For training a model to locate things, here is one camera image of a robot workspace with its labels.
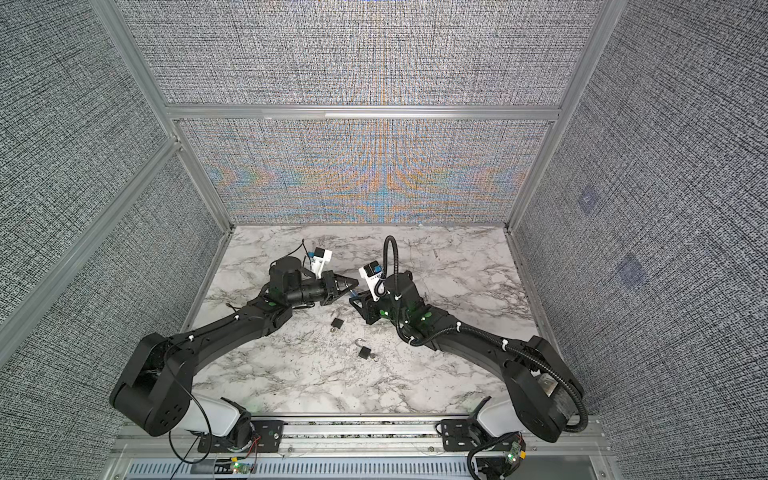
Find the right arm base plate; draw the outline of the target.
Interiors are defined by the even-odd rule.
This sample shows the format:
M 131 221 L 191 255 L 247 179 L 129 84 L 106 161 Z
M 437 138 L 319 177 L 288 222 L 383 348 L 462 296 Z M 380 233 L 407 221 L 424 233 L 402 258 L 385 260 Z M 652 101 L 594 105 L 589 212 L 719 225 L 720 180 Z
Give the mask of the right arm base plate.
M 447 452 L 469 452 L 473 448 L 495 439 L 486 432 L 476 420 L 469 418 L 442 419 L 435 426 L 435 431 Z M 500 442 L 489 448 L 490 451 L 512 451 L 519 453 L 526 449 L 522 435 L 517 432 L 512 440 Z

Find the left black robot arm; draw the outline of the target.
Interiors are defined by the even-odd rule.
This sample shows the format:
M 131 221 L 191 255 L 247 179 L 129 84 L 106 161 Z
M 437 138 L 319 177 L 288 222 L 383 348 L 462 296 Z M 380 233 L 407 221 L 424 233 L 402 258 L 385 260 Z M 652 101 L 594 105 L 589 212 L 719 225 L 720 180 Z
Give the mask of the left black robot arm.
M 295 310 L 330 305 L 358 285 L 357 279 L 331 270 L 315 274 L 298 258 L 280 258 L 271 263 L 259 294 L 235 312 L 189 332 L 141 339 L 110 404 L 154 437 L 176 428 L 226 437 L 245 422 L 247 412 L 226 400 L 196 397 L 196 374 L 241 345 L 277 332 Z

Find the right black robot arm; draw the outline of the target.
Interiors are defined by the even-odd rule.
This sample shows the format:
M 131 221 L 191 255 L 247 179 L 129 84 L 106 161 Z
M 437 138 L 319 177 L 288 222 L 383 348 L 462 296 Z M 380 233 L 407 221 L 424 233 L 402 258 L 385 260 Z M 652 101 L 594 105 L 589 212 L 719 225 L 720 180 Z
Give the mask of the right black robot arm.
M 387 321 L 407 345 L 457 355 L 498 377 L 517 419 L 541 440 L 586 429 L 584 388 L 545 338 L 510 339 L 470 325 L 427 303 L 408 273 L 384 280 L 382 289 L 350 299 L 366 323 Z

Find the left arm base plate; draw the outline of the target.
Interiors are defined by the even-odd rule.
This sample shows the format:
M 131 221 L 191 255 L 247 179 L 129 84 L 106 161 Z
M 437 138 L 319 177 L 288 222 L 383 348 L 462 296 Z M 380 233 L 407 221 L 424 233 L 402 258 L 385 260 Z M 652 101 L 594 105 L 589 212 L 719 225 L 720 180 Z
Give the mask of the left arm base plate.
M 200 437 L 199 453 L 244 454 L 277 453 L 282 442 L 285 422 L 281 420 L 251 420 L 236 425 L 232 432 L 224 437 Z

